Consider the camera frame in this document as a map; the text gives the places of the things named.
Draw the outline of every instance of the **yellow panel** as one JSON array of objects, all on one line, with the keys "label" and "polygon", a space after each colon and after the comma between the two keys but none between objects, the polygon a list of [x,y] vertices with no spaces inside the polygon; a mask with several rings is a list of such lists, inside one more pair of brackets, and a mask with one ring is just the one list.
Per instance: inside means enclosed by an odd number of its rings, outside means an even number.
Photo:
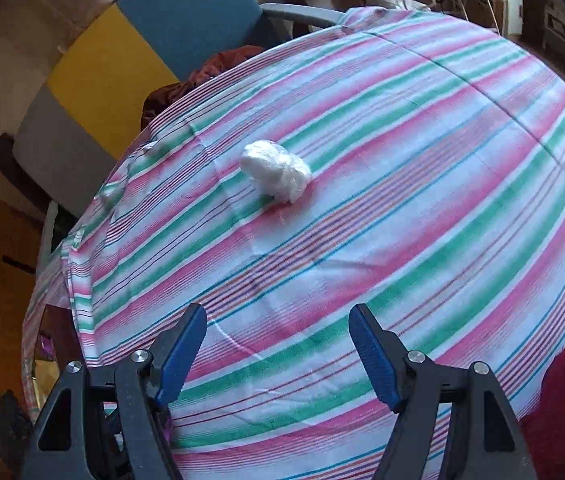
[{"label": "yellow panel", "polygon": [[177,81],[113,5],[81,34],[47,84],[69,115],[119,158],[140,133],[147,96]]}]

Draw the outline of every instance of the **blue gripper pad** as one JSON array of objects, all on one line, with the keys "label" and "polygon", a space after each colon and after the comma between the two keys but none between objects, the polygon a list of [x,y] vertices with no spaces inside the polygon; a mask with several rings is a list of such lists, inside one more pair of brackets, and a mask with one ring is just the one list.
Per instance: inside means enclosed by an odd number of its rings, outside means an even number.
[{"label": "blue gripper pad", "polygon": [[[354,346],[360,355],[367,376],[373,386],[373,391],[380,402],[387,404],[393,412],[400,411],[402,404],[402,397],[399,393],[399,377],[397,377],[397,370],[392,365],[387,355],[387,349],[383,348],[385,336],[394,336],[399,339],[395,334],[384,332],[378,324],[369,308],[363,304],[356,304],[349,312],[349,335],[354,342]],[[397,366],[402,368],[402,356]]]},{"label": "blue gripper pad", "polygon": [[204,308],[197,305],[189,320],[184,319],[187,314],[186,312],[178,322],[178,324],[181,322],[186,324],[162,366],[160,388],[155,397],[156,402],[162,408],[166,408],[170,402],[178,399],[184,380],[207,334],[207,313]]}]

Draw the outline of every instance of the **chair armrest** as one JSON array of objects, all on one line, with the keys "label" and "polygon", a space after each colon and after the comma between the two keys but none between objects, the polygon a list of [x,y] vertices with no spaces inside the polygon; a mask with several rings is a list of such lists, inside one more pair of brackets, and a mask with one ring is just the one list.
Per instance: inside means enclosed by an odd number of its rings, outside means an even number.
[{"label": "chair armrest", "polygon": [[321,28],[336,25],[345,15],[344,12],[339,10],[291,4],[261,4],[260,8],[264,15],[269,18],[280,18]]},{"label": "chair armrest", "polygon": [[58,216],[58,203],[50,200],[47,214],[42,225],[42,235],[40,236],[40,249],[38,249],[38,261],[36,263],[36,279],[44,270],[51,252],[53,251],[53,228]]},{"label": "chair armrest", "polygon": [[[0,135],[0,173],[38,210],[45,214],[48,212],[51,197],[16,162],[14,138],[9,134]],[[77,221],[78,219],[65,208],[58,207],[55,223],[57,229],[68,233]]]}]

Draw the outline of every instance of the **grey panel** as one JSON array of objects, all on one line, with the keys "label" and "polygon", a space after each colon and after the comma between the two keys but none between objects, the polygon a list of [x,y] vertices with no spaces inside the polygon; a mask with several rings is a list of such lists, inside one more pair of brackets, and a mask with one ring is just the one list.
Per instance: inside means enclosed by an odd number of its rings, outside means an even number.
[{"label": "grey panel", "polygon": [[269,18],[280,18],[322,28],[336,25],[345,15],[339,10],[291,4],[261,4],[260,8]]},{"label": "grey panel", "polygon": [[18,164],[56,202],[80,217],[116,163],[43,85],[18,130]]}]

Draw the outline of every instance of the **striped bed sheet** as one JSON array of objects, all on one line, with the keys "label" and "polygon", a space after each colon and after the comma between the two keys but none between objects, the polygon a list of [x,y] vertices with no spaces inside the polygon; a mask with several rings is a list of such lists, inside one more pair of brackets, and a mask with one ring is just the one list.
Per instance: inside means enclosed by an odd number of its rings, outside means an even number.
[{"label": "striped bed sheet", "polygon": [[[293,206],[240,173],[256,139],[313,170]],[[395,416],[347,331],[358,302],[440,364],[489,363],[524,415],[565,346],[565,83],[470,23],[365,7],[196,89],[148,126],[38,279],[32,417],[45,304],[72,309],[98,366],[194,301],[208,333],[171,406],[187,479],[371,477]]]}]

